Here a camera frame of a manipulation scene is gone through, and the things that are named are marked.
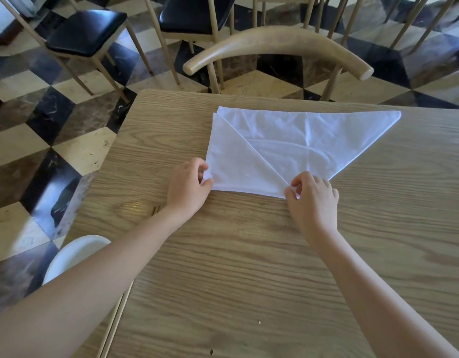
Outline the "person's right hand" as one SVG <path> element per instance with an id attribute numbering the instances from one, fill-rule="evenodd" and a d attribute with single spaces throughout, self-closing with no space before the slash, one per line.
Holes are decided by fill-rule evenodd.
<path id="1" fill-rule="evenodd" d="M 298 174 L 290 186 L 302 186 L 298 200 L 286 200 L 289 213 L 307 242 L 317 242 L 338 232 L 337 209 L 339 194 L 328 180 L 309 171 Z"/>

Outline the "person's left hand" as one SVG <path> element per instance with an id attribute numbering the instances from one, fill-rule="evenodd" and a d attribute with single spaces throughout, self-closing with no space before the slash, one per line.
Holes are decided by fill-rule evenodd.
<path id="1" fill-rule="evenodd" d="M 193 157 L 175 167 L 169 182 L 166 209 L 183 224 L 205 203 L 210 192 L 200 186 L 203 174 L 209 169 L 207 162 Z"/>

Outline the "white cloth napkin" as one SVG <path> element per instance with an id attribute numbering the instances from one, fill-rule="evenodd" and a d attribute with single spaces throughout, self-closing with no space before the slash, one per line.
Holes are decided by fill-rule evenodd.
<path id="1" fill-rule="evenodd" d="M 400 111 L 307 113 L 219 106 L 203 182 L 217 191 L 284 198 L 304 171 L 330 180 L 401 118 Z"/>

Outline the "person's right forearm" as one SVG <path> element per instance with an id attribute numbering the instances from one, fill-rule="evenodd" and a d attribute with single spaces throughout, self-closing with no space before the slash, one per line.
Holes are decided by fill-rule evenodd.
<path id="1" fill-rule="evenodd" d="M 396 293 L 336 230 L 304 237 L 334 277 L 378 358 L 459 358 L 459 351 Z"/>

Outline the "person's left forearm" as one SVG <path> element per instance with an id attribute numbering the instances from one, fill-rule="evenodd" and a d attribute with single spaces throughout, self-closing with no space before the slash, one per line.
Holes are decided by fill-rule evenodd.
<path id="1" fill-rule="evenodd" d="M 194 212 L 166 206 L 0 315 L 0 358 L 70 358 Z"/>

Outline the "white plastic stool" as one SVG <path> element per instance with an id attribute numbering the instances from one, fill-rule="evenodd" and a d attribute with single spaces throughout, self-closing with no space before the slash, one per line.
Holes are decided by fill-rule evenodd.
<path id="1" fill-rule="evenodd" d="M 71 241 L 61 248 L 52 259 L 43 278 L 42 285 L 50 282 L 110 243 L 110 240 L 100 235 L 86 235 Z"/>

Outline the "wooden chair with curved backrest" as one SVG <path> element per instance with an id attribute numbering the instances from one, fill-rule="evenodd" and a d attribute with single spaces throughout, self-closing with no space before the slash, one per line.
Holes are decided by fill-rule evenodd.
<path id="1" fill-rule="evenodd" d="M 320 101 L 329 101 L 342 70 L 364 81 L 373 75 L 374 69 L 363 59 L 335 41 L 307 29 L 289 26 L 267 26 L 247 29 L 217 42 L 197 54 L 183 65 L 187 75 L 193 75 L 207 67 L 213 93 L 220 94 L 214 62 L 226 58 L 252 54 L 280 54 L 323 59 L 334 64 Z"/>

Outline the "wooden chair with black cushion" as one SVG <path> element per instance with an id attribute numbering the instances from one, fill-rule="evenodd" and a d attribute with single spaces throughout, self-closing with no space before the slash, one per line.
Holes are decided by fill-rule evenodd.
<path id="1" fill-rule="evenodd" d="M 79 79 L 79 77 L 62 61 L 62 58 L 86 59 L 91 61 L 102 75 L 109 81 L 120 97 L 130 103 L 116 81 L 102 64 L 102 59 L 107 59 L 115 65 L 108 53 L 111 45 L 126 29 L 131 40 L 144 62 L 147 70 L 151 72 L 149 62 L 145 57 L 143 49 L 137 36 L 128 21 L 126 13 L 107 9 L 85 9 L 80 10 L 75 0 L 68 0 L 75 13 L 67 18 L 47 39 L 42 38 L 23 17 L 13 9 L 6 0 L 0 0 L 1 4 L 9 11 L 31 37 L 43 47 L 48 54 L 64 68 L 71 77 L 91 96 L 93 92 Z"/>
<path id="2" fill-rule="evenodd" d="M 235 0 L 166 0 L 159 16 L 150 0 L 144 0 L 176 84 L 178 74 L 167 48 L 167 39 L 182 40 L 192 44 L 196 41 L 219 41 L 221 29 L 229 22 L 229 34 L 235 33 Z"/>

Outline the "wooden chair with thin legs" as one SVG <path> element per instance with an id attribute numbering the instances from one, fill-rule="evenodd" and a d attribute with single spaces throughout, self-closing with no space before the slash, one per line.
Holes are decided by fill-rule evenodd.
<path id="1" fill-rule="evenodd" d="M 408 54 L 429 39 L 459 29 L 459 0 L 382 0 L 386 16 L 381 31 L 386 47 Z"/>
<path id="2" fill-rule="evenodd" d="M 266 23 L 266 4 L 268 2 L 270 3 L 280 3 L 280 2 L 289 2 L 289 3 L 295 3 L 295 4 L 306 4 L 306 13 L 304 17 L 304 22 L 303 22 L 303 29 L 309 29 L 309 22 L 310 18 L 312 15 L 312 10 L 315 5 L 316 0 L 252 0 L 252 26 L 253 28 L 257 27 L 257 11 L 258 11 L 258 4 L 262 4 L 262 19 L 261 19 L 261 25 L 264 26 Z M 319 33 L 321 30 L 321 25 L 322 25 L 322 15 L 323 15 L 323 10 L 325 6 L 325 2 L 327 0 L 318 0 L 318 14 L 317 14 L 317 22 L 315 26 L 315 33 Z M 345 32 L 342 37 L 342 40 L 340 41 L 340 44 L 342 46 L 346 46 L 347 38 L 348 35 L 350 34 L 350 31 L 352 29 L 353 23 L 357 17 L 358 11 L 360 10 L 362 3 L 364 0 L 357 0 L 355 3 L 355 6 L 353 8 L 351 17 L 347 23 L 347 26 L 345 27 Z M 329 39 L 332 39 L 333 34 L 335 33 L 338 25 L 342 21 L 344 11 L 346 9 L 346 6 L 348 5 L 348 0 L 340 0 L 339 6 L 336 10 L 336 15 L 335 18 L 331 24 L 331 27 L 328 31 L 327 37 Z"/>

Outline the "dark wooden furniture base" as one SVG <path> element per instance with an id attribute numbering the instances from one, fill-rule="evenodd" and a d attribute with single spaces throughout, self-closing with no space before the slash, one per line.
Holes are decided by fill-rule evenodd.
<path id="1" fill-rule="evenodd" d="M 25 20 L 36 16 L 46 0 L 4 0 Z M 15 16 L 0 2 L 0 46 L 9 45 L 23 30 Z"/>

